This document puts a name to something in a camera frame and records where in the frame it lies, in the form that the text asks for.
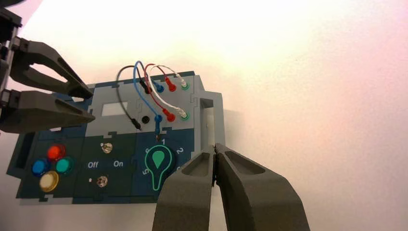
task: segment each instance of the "teal button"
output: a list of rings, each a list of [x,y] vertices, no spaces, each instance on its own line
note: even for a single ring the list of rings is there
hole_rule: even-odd
[[[73,161],[69,157],[62,158],[57,162],[55,166],[56,170],[60,174],[67,174],[71,171],[73,165]]]

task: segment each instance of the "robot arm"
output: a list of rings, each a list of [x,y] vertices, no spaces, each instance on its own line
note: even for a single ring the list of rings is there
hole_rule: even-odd
[[[285,177],[219,143],[166,179],[152,230],[208,230],[215,181],[228,231],[310,231],[303,203]]]
[[[26,133],[56,127],[69,127],[95,119],[87,111],[39,91],[7,90],[8,76],[22,84],[88,99],[92,91],[56,50],[42,42],[16,36],[21,18],[1,8],[0,12],[0,129]],[[30,67],[43,64],[67,82],[61,82]]]

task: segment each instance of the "blue cable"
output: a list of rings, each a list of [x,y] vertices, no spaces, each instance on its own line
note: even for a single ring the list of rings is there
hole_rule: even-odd
[[[133,67],[133,86],[135,87],[136,91],[138,92],[140,98],[144,101],[144,103],[150,108],[150,110],[154,113],[154,121],[156,123],[155,129],[154,129],[154,133],[156,134],[157,137],[159,137],[160,134],[160,122],[163,120],[162,116],[159,115],[156,110],[153,109],[153,107],[149,104],[149,102],[146,101],[146,99],[141,95],[139,88],[136,84],[136,71],[138,70],[138,64],[141,65],[141,67],[143,68],[144,71],[144,66],[141,63],[141,61],[137,61],[135,63],[135,66]],[[138,77],[139,77],[139,81],[142,81],[140,74],[138,72]]]
[[[141,61],[137,61],[135,63],[135,66],[133,67],[133,86],[135,87],[136,91],[138,92],[140,98],[144,101],[144,103],[150,108],[150,110],[154,113],[155,116],[158,116],[158,113],[156,112],[156,110],[149,104],[149,102],[146,101],[146,99],[141,95],[138,86],[136,85],[136,70],[138,69],[137,66],[138,64],[141,65],[141,67],[144,70],[144,66],[141,63]]]

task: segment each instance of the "blue plug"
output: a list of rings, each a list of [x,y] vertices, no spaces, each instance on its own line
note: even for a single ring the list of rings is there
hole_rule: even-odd
[[[156,90],[157,90],[158,93],[162,93],[165,90],[165,88],[162,85],[160,85],[160,84],[158,84],[158,83],[156,83],[154,81],[153,81],[153,84],[156,87]]]
[[[154,121],[156,122],[156,129],[154,130],[154,133],[156,136],[160,134],[160,122],[163,120],[163,117],[161,115],[156,115],[154,117]]]

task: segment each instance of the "white background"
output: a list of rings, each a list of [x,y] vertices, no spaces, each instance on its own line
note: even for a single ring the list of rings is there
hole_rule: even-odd
[[[227,146],[285,176],[311,230],[408,229],[406,1],[44,0],[20,35],[86,83],[138,59],[194,70],[223,94]],[[1,134],[1,230],[151,229],[152,204],[19,206],[15,141]],[[226,230],[217,188],[211,209]]]

